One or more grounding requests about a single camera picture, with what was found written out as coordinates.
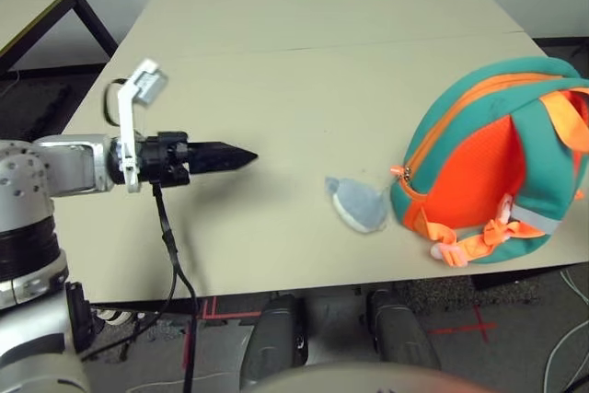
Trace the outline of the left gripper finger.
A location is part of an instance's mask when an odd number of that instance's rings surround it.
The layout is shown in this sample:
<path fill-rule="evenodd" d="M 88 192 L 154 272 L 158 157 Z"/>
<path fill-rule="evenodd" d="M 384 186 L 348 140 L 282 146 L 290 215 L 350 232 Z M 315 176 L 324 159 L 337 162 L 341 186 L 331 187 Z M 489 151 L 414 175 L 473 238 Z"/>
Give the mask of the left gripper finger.
<path fill-rule="evenodd" d="M 258 155 L 237 146 L 223 142 L 190 142 L 191 158 L 199 161 L 253 161 Z"/>
<path fill-rule="evenodd" d="M 227 172 L 240 169 L 251 162 L 252 158 L 247 156 L 195 157 L 189 162 L 189 171 L 191 175 Z"/>

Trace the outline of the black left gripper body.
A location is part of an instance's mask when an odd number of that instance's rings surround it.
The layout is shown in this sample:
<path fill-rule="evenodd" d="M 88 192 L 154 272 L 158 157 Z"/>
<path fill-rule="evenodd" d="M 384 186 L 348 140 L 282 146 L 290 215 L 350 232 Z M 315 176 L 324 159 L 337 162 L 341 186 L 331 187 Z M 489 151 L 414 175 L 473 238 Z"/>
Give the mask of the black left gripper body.
<path fill-rule="evenodd" d="M 158 184 L 162 188 L 185 186 L 190 173 L 188 135 L 184 132 L 160 132 L 135 144 L 140 182 Z"/>

